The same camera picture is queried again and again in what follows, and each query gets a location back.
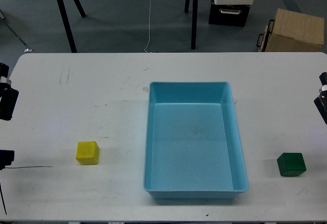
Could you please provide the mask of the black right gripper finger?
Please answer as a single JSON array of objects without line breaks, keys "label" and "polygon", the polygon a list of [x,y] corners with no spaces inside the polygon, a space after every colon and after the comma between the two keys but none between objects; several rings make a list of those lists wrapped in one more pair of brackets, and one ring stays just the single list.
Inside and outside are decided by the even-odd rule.
[{"label": "black right gripper finger", "polygon": [[319,89],[319,96],[314,99],[314,104],[316,105],[322,119],[325,124],[327,124],[327,114],[326,114],[326,72],[323,72],[319,76],[322,87]]}]

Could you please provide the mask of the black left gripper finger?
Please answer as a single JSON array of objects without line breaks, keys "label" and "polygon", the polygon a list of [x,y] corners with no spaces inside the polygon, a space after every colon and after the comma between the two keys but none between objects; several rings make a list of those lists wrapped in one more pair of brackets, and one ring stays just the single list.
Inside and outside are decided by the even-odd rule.
[{"label": "black left gripper finger", "polygon": [[1,63],[1,120],[10,121],[18,99],[19,91],[12,88],[8,78],[9,67]]}]

